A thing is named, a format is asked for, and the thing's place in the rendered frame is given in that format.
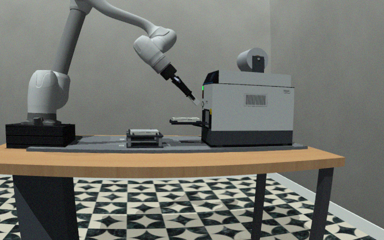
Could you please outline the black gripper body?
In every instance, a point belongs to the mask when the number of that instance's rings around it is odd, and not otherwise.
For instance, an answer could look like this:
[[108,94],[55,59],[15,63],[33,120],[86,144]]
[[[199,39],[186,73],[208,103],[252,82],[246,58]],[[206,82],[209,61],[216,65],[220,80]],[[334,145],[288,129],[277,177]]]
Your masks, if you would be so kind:
[[[176,80],[175,80],[175,77],[178,79],[178,77],[175,75],[175,73],[177,72],[177,70],[170,64],[169,66],[167,66],[161,73],[160,75],[167,81],[169,78],[171,80],[174,80],[175,83],[176,83]],[[176,83],[177,84],[177,83]]]

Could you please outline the light grey cylindrical roll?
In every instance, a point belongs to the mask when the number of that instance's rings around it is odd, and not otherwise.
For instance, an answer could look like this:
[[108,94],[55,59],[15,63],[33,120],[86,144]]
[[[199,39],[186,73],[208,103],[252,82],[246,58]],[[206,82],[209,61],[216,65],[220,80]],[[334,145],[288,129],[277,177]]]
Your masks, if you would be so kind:
[[267,53],[258,47],[249,49],[247,51],[242,52],[237,57],[237,66],[242,72],[252,72],[252,56],[259,55],[260,57],[264,57],[264,69],[267,67],[269,59]]

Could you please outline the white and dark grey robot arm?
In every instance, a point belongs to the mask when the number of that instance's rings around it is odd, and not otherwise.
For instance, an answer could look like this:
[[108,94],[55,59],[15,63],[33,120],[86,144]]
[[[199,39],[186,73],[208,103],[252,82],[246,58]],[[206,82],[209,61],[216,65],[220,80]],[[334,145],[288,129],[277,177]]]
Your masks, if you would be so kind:
[[148,37],[140,36],[134,42],[133,48],[158,74],[170,65],[171,62],[163,53],[171,49],[177,40],[177,35],[172,29],[156,26],[142,17],[112,6],[106,0],[70,0],[70,13],[52,70],[37,70],[33,73],[28,85],[27,120],[21,121],[21,125],[62,124],[57,120],[57,110],[69,99],[69,68],[85,17],[92,8],[110,18],[145,30]]

